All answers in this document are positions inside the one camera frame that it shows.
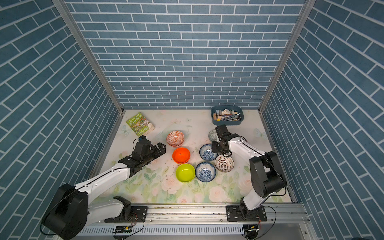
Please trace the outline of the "green patterned bowl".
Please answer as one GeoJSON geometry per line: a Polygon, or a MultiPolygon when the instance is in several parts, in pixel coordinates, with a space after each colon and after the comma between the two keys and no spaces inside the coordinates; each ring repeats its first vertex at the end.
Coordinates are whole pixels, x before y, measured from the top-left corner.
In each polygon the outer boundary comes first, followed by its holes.
{"type": "Polygon", "coordinates": [[[211,142],[213,142],[213,141],[219,142],[219,141],[220,141],[220,140],[219,140],[219,137],[218,137],[218,135],[217,135],[217,132],[216,132],[215,129],[213,129],[213,130],[211,130],[211,131],[209,132],[208,137],[209,137],[209,140],[210,140],[211,142]]]}

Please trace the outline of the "blue floral bowl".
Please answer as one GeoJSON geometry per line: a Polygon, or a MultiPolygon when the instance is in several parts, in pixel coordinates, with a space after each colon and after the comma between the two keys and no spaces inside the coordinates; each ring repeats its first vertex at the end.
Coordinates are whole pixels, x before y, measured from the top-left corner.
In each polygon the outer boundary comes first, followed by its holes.
{"type": "Polygon", "coordinates": [[[201,162],[196,166],[195,175],[203,183],[211,182],[216,177],[216,168],[208,162],[201,162]]]}
{"type": "Polygon", "coordinates": [[[199,150],[200,157],[205,161],[213,161],[218,154],[212,151],[212,144],[205,144],[199,150]]]}

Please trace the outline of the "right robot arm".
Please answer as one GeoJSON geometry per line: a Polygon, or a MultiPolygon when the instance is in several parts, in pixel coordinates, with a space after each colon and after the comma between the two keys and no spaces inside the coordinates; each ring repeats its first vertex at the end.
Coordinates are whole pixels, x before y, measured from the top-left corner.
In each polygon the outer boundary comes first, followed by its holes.
{"type": "Polygon", "coordinates": [[[235,154],[247,162],[253,186],[235,206],[235,212],[229,214],[228,221],[266,221],[263,203],[270,197],[279,197],[280,190],[287,190],[287,180],[277,154],[258,150],[244,137],[230,133],[225,125],[217,126],[215,130],[219,140],[213,141],[212,151],[224,157],[235,154]]]}

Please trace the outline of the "brown patterned white bowl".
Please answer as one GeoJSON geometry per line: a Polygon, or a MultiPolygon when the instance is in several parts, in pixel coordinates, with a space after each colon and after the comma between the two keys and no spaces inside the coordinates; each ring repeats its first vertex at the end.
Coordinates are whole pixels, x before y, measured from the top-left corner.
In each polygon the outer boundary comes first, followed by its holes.
{"type": "Polygon", "coordinates": [[[215,166],[220,172],[228,173],[233,170],[235,163],[231,157],[219,155],[215,159],[215,166]]]}

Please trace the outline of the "orange geometric patterned bowl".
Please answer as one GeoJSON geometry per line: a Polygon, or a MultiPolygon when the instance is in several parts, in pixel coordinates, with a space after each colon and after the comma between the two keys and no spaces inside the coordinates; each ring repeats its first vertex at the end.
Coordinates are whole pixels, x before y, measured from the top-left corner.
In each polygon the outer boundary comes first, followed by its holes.
{"type": "Polygon", "coordinates": [[[185,141],[185,135],[181,131],[172,131],[167,136],[167,143],[171,147],[179,147],[185,141]]]}

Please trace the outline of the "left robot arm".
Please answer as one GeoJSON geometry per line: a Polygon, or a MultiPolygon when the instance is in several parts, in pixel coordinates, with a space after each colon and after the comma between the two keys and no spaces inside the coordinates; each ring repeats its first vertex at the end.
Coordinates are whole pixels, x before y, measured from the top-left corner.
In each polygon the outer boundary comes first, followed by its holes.
{"type": "Polygon", "coordinates": [[[63,240],[70,240],[83,228],[101,221],[122,223],[140,220],[145,216],[132,210],[131,201],[115,196],[105,203],[92,202],[114,185],[133,177],[136,173],[166,153],[166,145],[153,145],[146,136],[138,138],[132,153],[118,161],[110,169],[75,185],[64,184],[56,191],[40,223],[63,240]]]}

